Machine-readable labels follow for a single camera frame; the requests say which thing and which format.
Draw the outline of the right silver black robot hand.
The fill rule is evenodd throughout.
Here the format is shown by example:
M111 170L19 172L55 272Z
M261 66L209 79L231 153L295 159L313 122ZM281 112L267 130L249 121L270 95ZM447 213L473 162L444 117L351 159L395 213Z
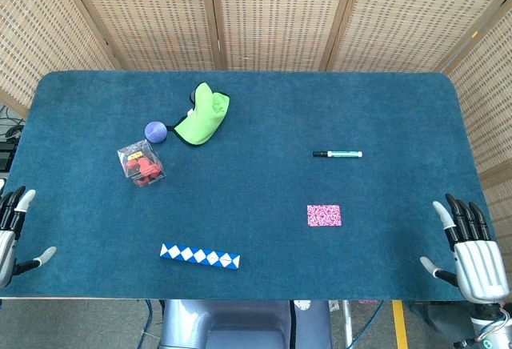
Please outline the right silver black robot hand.
M509 282L485 215L476 203L464 203L450 193L445 198L448 207L438 201L433 207L453 254L455 272L443 270L426 256L420 258L421 264L436 279L457 287L471 303L501 302L510 295Z

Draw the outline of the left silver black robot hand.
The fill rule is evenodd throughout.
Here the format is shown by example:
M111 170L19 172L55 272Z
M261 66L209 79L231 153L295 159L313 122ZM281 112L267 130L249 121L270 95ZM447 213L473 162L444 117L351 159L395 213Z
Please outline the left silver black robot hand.
M1 288L7 287L14 276L45 265L56 253L57 247L48 247L41 255L17 263L16 250L21 237L26 213L34 200L36 190L24 186L1 196Z

